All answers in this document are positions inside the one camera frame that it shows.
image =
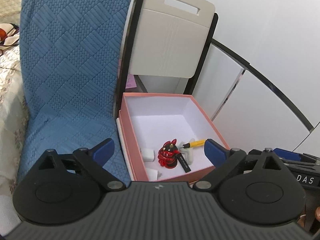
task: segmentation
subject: ribbed black surface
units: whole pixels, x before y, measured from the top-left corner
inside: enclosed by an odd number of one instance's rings
[[[122,192],[106,195],[84,219],[60,226],[22,223],[8,240],[307,240],[296,223],[276,228],[249,226],[218,206],[209,193],[185,182],[132,182]]]

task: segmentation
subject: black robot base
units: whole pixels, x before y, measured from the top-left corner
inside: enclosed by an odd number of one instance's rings
[[[126,187],[85,150],[46,151],[14,192],[23,222],[5,239],[320,239],[297,224],[305,199],[273,151],[233,149],[193,188],[135,181]]]

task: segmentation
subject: logo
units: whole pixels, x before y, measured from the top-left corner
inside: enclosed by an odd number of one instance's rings
[[[160,190],[160,189],[163,188],[163,187],[164,187],[164,186],[162,186],[161,184],[155,186],[155,188],[156,188],[157,190]]]
[[[307,175],[298,174],[297,176],[297,181],[299,181],[300,183],[303,182],[303,183],[312,184],[314,179],[315,179],[314,177],[307,176]]]

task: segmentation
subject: screwdriver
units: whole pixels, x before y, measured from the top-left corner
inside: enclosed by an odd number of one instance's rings
[[[186,144],[178,147],[178,149],[179,148],[192,148],[192,147],[202,146],[202,145],[204,145],[205,141],[206,140],[200,140],[200,141],[195,141],[195,142],[191,142],[191,143],[186,143]]]

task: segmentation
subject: blue knitted blanket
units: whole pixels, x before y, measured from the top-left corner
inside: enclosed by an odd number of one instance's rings
[[[21,179],[44,150],[92,148],[106,138],[104,165],[130,177],[112,116],[120,44],[130,0],[22,0],[20,58],[30,120]]]

